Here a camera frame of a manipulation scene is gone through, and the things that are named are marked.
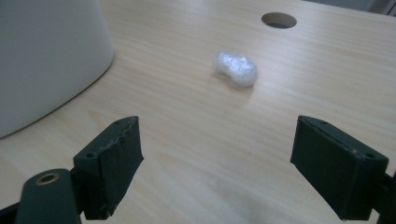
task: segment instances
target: circular hole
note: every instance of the circular hole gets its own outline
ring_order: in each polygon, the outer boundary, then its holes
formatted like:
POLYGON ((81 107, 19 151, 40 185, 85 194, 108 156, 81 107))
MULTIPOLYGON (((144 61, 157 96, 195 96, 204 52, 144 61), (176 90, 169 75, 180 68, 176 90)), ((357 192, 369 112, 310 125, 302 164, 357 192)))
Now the circular hole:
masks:
POLYGON ((58 174, 47 174, 40 176, 35 183, 37 185, 48 185, 59 178, 58 174))
POLYGON ((375 156, 374 156, 373 154, 371 154, 371 153, 366 153, 366 157, 368 157, 368 158, 374 158, 375 156))
POLYGON ((94 152, 90 152, 87 155, 85 155, 86 158, 91 159, 91 158, 96 158, 97 154, 94 152))
POLYGON ((288 29, 297 24, 297 20, 294 17, 282 12, 264 14, 262 16, 262 22, 278 29, 288 29))

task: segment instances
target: white container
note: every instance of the white container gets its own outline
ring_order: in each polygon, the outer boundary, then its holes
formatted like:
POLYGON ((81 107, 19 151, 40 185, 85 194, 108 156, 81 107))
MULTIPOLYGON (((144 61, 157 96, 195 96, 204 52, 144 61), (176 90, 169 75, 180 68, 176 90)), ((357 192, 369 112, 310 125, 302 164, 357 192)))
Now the white container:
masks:
POLYGON ((0 137, 83 91, 112 59, 96 0, 1 0, 0 137))

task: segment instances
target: white cylinder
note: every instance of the white cylinder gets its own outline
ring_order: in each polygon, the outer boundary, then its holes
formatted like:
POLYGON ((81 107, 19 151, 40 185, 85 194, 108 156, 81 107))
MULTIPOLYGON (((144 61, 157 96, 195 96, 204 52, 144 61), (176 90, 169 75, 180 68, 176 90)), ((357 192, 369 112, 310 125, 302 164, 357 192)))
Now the white cylinder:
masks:
POLYGON ((70 100, 113 59, 96 0, 2 0, 0 18, 0 137, 70 100))

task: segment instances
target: table surface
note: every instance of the table surface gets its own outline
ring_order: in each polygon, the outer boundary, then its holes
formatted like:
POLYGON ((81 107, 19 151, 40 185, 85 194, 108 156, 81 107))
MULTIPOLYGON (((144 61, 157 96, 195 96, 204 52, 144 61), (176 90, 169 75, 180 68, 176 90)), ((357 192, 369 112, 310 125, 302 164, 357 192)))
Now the table surface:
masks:
POLYGON ((99 132, 132 115, 146 159, 115 216, 90 223, 344 223, 290 163, 299 115, 360 139, 395 172, 394 18, 296 0, 101 6, 114 62, 67 104, 0 140, 1 207, 20 199, 29 177, 71 169, 99 132), (263 24, 274 11, 297 25, 263 24), (216 72, 222 50, 258 65, 253 88, 216 72))

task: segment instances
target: table hole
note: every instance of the table hole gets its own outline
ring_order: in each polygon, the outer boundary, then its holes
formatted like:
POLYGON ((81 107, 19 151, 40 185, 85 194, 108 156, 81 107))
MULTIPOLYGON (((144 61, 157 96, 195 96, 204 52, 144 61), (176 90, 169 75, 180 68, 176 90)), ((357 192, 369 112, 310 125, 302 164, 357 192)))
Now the table hole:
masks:
POLYGON ((262 22, 278 29, 289 29, 297 24, 297 20, 294 17, 282 12, 264 14, 262 16, 262 22))

